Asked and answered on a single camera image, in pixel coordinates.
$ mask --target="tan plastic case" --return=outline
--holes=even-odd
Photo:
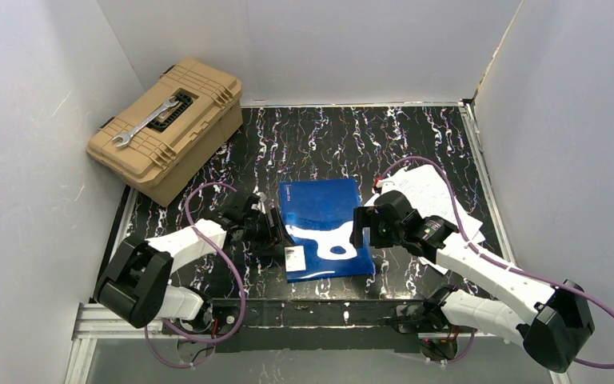
[[[116,147],[116,134],[133,129],[174,95],[180,101],[176,106],[135,134],[127,147]],[[237,78],[185,58],[109,120],[86,151],[128,185],[168,206],[243,123],[240,98]]]

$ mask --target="toolbox lid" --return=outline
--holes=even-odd
[[[132,130],[168,98],[179,103],[117,148],[112,138]],[[193,58],[170,67],[132,106],[106,123],[86,150],[125,178],[158,184],[220,117],[241,98],[241,81]]]

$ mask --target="gray floor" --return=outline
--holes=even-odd
[[[174,340],[155,342],[165,358],[177,362]],[[163,366],[144,340],[101,339],[88,382],[533,384],[552,380],[519,346],[505,345],[498,338],[478,338],[468,357],[445,369],[383,350],[275,350],[214,355],[196,370]]]

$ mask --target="gray wall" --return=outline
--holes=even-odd
[[[141,93],[95,2],[0,2],[0,382],[64,379],[123,189],[84,147]]]
[[[467,338],[460,338],[464,345]],[[179,362],[173,340],[156,340],[164,358]],[[196,370],[163,366],[144,340],[100,340],[88,383],[292,383],[292,384],[517,384],[550,383],[519,346],[478,338],[470,355],[445,369],[426,364],[419,354],[387,350],[269,350],[218,354]]]
[[[142,85],[191,55],[245,105],[471,98],[520,0],[99,0]]]
[[[525,2],[476,118],[517,261],[614,308],[614,2]],[[596,333],[580,356],[614,362],[614,322],[592,312]],[[614,371],[569,372],[614,382]]]

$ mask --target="combination wrench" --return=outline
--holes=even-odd
[[[130,140],[135,136],[137,132],[140,132],[142,128],[146,127],[152,120],[154,120],[159,114],[162,114],[166,110],[173,108],[179,103],[175,96],[171,96],[167,98],[161,106],[159,106],[154,112],[152,112],[147,118],[142,120],[140,124],[137,124],[132,130],[128,132],[121,132],[112,138],[112,141],[115,142],[120,140],[120,142],[116,145],[117,148],[123,148],[128,146]]]

